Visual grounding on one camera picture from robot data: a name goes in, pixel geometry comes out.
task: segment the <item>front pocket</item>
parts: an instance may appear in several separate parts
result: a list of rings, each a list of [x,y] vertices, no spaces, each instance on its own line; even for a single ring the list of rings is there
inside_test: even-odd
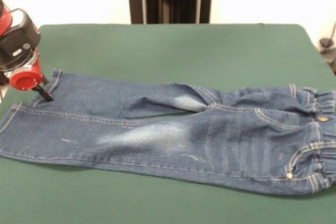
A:
[[[257,116],[272,125],[285,130],[296,129],[300,127],[300,115],[285,111],[255,109]]]

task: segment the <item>green table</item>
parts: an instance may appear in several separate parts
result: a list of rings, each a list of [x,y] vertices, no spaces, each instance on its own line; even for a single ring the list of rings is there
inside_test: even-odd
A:
[[[103,77],[221,90],[335,78],[296,25],[48,25],[41,65]],[[10,89],[0,105],[34,93]],[[151,176],[0,158],[0,223],[335,223],[336,187],[264,196]]]

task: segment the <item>child's jeans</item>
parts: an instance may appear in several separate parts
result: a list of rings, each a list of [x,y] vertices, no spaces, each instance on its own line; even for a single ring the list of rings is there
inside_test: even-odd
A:
[[[221,92],[54,71],[0,124],[0,155],[189,180],[264,194],[316,193],[336,180],[335,92]]]

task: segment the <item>rivet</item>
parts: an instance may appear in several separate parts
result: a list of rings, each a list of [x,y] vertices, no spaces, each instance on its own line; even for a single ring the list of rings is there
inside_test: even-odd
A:
[[[293,173],[287,173],[287,178],[292,179],[293,178]]]
[[[318,120],[321,122],[326,122],[327,120],[329,120],[329,118],[327,116],[321,115],[318,117]]]

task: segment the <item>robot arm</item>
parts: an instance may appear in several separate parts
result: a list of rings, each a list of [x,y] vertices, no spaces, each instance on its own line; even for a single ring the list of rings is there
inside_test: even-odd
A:
[[[41,34],[22,9],[9,10],[0,0],[0,71],[18,90],[35,90],[46,101],[52,97],[40,84],[48,80],[41,72],[37,46]]]

